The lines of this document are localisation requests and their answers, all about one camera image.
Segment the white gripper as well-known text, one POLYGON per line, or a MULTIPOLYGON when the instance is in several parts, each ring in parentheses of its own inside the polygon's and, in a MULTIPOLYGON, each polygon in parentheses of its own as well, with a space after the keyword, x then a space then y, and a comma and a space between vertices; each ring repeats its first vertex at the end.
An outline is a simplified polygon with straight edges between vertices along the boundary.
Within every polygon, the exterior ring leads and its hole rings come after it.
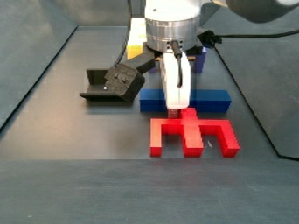
POLYGON ((189 106, 191 97, 191 65, 185 53, 181 54, 181 63, 168 50, 160 58, 163 91, 168 117, 177 118, 179 110, 189 106))

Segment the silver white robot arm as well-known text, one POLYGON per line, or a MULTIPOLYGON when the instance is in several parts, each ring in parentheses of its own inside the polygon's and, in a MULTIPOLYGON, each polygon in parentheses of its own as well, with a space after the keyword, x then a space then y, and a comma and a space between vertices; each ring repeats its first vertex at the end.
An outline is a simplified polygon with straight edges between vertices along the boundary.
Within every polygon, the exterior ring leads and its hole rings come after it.
MULTIPOLYGON (((191 98, 191 65, 187 51, 197 42, 201 6, 208 0, 145 0, 147 46, 161 53, 160 71, 165 107, 171 118, 187 109, 191 98)), ((299 0, 211 0, 245 20, 267 23, 299 6, 299 0)))

